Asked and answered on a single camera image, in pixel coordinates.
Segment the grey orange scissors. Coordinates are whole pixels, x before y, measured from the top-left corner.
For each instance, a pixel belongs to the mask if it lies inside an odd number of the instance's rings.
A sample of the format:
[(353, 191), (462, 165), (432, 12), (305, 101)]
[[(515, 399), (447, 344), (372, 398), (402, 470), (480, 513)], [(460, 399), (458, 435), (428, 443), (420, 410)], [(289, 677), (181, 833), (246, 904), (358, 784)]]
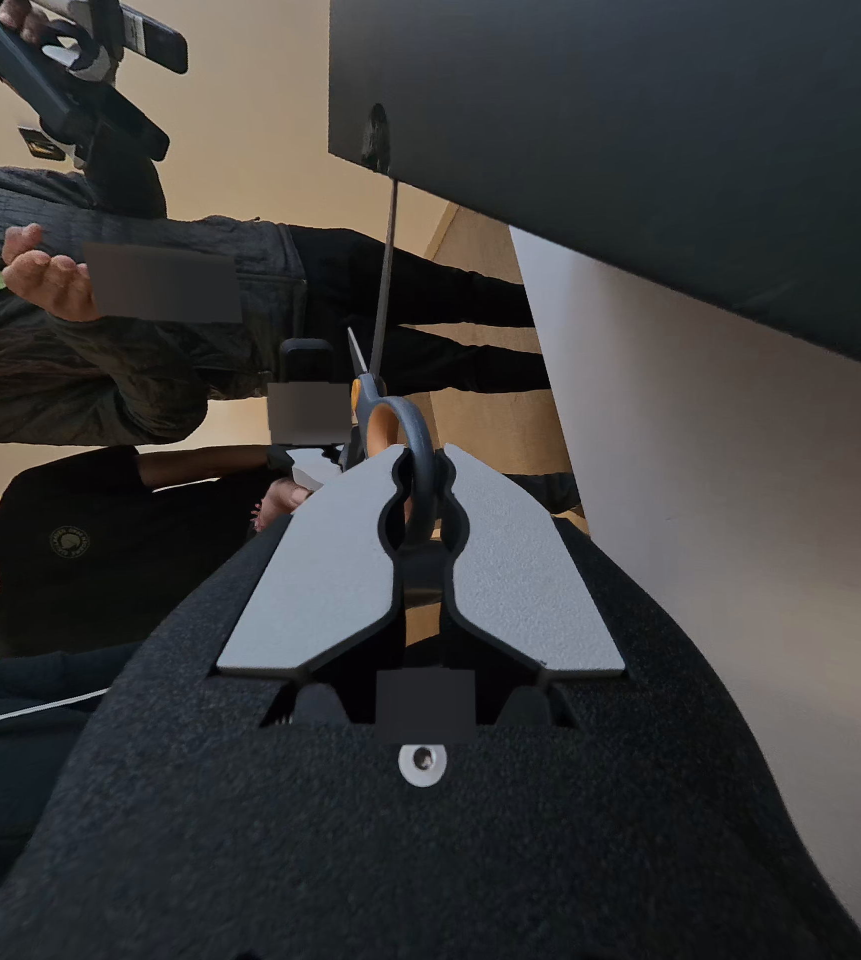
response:
[(352, 330), (348, 331), (354, 362), (352, 408), (357, 419), (357, 442), (346, 454), (346, 467), (375, 457), (397, 443), (401, 430), (410, 452), (409, 507), (397, 569), (402, 575), (402, 597), (408, 609), (437, 604), (443, 592), (443, 544), (433, 538), (438, 517), (437, 458), (424, 414), (410, 400), (387, 395), (380, 376), (386, 343), (389, 294), (398, 208), (396, 179), (391, 181), (386, 241), (381, 264), (371, 355), (364, 355)]

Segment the dark hand-held device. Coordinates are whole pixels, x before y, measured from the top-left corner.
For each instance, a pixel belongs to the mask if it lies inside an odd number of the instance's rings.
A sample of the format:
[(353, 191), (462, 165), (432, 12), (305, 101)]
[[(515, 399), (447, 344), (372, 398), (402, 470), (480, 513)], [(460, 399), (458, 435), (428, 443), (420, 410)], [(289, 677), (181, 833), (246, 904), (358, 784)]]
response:
[(168, 210), (155, 163), (170, 138), (116, 88), (126, 52), (175, 74), (188, 70), (177, 30), (125, 2), (31, 2), (48, 17), (40, 48), (0, 23), (0, 80), (59, 143), (74, 172), (0, 167), (0, 190), (83, 210), (140, 219)]

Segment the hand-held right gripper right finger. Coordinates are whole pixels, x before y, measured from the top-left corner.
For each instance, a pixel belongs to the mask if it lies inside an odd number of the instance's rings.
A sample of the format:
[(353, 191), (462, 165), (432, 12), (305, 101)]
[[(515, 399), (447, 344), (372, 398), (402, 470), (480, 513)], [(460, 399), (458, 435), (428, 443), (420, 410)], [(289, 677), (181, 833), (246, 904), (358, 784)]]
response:
[(625, 661), (553, 516), (458, 446), (439, 454), (444, 605), (455, 624), (540, 682), (621, 675)]

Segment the black board panel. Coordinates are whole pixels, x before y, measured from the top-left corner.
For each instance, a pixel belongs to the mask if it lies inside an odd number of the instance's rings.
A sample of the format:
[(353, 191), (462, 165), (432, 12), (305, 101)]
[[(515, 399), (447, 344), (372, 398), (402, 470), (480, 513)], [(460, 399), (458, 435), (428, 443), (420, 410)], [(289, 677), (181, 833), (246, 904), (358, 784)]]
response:
[(861, 1), (334, 1), (328, 150), (861, 363)]

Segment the person's left hand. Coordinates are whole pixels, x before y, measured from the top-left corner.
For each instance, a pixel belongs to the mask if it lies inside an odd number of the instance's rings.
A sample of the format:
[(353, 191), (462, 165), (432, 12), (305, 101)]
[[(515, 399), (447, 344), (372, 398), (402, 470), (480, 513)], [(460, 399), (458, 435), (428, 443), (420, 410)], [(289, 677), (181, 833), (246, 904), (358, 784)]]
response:
[(291, 515), (312, 494), (310, 489), (293, 479), (280, 478), (274, 481), (252, 510), (255, 533), (265, 531), (280, 517)]

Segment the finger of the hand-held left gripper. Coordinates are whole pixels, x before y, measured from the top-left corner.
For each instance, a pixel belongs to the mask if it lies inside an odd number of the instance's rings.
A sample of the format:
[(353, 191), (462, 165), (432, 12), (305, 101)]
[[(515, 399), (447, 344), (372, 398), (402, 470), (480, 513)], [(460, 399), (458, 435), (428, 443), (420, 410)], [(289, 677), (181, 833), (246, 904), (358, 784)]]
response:
[(322, 488), (341, 476), (342, 447), (294, 447), (285, 451), (291, 478), (300, 487)]

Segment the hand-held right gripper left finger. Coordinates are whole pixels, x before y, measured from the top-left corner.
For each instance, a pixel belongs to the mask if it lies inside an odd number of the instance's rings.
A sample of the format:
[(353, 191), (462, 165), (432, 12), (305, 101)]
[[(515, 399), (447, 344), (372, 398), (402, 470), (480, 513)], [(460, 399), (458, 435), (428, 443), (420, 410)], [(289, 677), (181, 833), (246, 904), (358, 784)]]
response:
[(406, 495), (394, 444), (329, 479), (289, 517), (216, 661), (226, 676), (306, 677), (387, 627), (401, 606), (387, 524)]

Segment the yellow black tag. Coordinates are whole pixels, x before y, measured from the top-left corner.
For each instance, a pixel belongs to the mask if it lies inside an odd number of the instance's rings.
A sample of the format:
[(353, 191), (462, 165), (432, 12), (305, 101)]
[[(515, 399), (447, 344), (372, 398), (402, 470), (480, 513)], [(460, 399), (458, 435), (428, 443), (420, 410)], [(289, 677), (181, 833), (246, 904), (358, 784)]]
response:
[(18, 125), (17, 131), (29, 153), (35, 159), (47, 162), (64, 162), (67, 160), (68, 155), (65, 149), (36, 126)]

